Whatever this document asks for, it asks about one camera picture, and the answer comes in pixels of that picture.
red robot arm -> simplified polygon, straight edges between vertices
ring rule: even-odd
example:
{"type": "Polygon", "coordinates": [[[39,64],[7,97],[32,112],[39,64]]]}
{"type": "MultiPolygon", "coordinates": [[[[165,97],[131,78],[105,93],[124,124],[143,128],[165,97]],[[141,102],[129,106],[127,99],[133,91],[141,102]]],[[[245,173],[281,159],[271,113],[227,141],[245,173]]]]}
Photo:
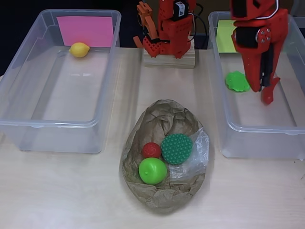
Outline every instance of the red robot arm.
{"type": "MultiPolygon", "coordinates": [[[[171,54],[181,58],[191,47],[188,35],[192,29],[193,16],[189,15],[196,6],[196,0],[160,0],[158,31],[151,24],[151,9],[146,3],[137,6],[141,25],[147,31],[143,47],[151,57],[159,54],[171,54]],[[159,34],[152,38],[150,34],[159,34]]],[[[139,39],[134,38],[138,47],[139,39]]]]}
{"type": "Polygon", "coordinates": [[[270,9],[274,0],[231,0],[232,19],[237,27],[232,40],[242,55],[244,71],[252,90],[262,90],[262,101],[273,101],[274,78],[279,55],[288,34],[288,11],[270,9]]]}

transparent storage container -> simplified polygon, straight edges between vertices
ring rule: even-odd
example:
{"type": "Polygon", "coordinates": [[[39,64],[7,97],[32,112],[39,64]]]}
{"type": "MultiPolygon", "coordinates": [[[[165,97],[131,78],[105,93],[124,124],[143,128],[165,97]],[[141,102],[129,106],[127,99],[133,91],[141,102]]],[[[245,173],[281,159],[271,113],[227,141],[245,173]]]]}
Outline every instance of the transparent storage container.
{"type": "Polygon", "coordinates": [[[0,82],[0,130],[21,150],[98,153],[114,98],[113,59],[121,15],[114,10],[45,10],[0,82]],[[112,17],[110,48],[68,53],[59,16],[112,17]]]}
{"type": "Polygon", "coordinates": [[[244,66],[239,53],[218,52],[219,20],[230,20],[230,13],[209,15],[209,48],[217,70],[211,87],[223,155],[305,159],[305,39],[296,22],[289,17],[289,34],[276,69],[281,81],[275,87],[274,101],[266,106],[261,93],[236,93],[225,86],[225,76],[233,71],[244,73],[244,66]]]}

yellow lemon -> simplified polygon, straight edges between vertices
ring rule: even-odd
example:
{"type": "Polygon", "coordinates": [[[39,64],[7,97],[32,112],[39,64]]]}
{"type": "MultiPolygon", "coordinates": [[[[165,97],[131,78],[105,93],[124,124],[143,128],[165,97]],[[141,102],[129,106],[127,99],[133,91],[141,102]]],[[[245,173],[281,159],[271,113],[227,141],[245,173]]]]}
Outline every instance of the yellow lemon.
{"type": "Polygon", "coordinates": [[[69,49],[69,52],[78,58],[84,57],[87,55],[90,47],[82,42],[74,43],[71,48],[69,49]]]}

green apple toy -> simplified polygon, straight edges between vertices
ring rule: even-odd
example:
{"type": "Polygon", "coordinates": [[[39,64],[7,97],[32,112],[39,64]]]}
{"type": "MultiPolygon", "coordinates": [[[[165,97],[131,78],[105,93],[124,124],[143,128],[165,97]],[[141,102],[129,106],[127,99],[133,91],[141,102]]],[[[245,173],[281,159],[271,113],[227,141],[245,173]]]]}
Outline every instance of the green apple toy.
{"type": "Polygon", "coordinates": [[[166,178],[167,168],[160,159],[150,157],[140,163],[139,174],[145,184],[156,185],[166,178]]]}

wooden table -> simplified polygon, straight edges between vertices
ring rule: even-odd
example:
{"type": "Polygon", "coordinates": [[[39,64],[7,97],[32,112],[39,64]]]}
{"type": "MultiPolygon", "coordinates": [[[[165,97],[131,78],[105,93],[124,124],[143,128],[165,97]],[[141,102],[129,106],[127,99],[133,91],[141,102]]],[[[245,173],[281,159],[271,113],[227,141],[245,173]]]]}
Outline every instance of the wooden table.
{"type": "Polygon", "coordinates": [[[138,49],[119,49],[110,130],[98,155],[21,152],[0,136],[1,229],[304,229],[305,163],[227,159],[219,152],[209,69],[200,51],[194,70],[141,68],[138,49]],[[170,215],[145,208],[120,173],[135,121],[158,99],[191,110],[211,138],[206,180],[170,215]]]}

